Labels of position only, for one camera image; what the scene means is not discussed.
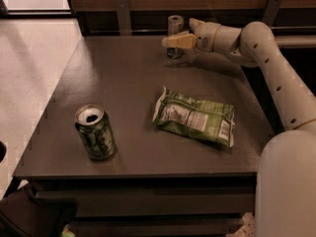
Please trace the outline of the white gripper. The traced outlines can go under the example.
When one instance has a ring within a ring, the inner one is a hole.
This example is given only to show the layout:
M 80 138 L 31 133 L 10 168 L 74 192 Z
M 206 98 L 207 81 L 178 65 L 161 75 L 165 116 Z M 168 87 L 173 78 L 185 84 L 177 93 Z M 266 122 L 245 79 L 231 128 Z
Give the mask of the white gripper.
M 168 36 L 162 39 L 162 45 L 167 48 L 181 49 L 191 49 L 197 45 L 201 51 L 221 54 L 227 54 L 239 46 L 241 29 L 195 18 L 189 19 L 189 26 L 195 35 L 183 32 Z

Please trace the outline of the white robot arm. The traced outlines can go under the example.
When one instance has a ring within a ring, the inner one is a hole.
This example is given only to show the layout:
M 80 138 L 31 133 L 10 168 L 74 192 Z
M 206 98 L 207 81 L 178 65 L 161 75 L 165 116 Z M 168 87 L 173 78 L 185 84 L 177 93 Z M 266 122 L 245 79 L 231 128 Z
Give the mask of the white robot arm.
M 255 237 L 316 237 L 316 98 L 281 54 L 271 28 L 242 29 L 190 19 L 165 47 L 217 52 L 264 75 L 284 132 L 265 146 L 258 167 Z

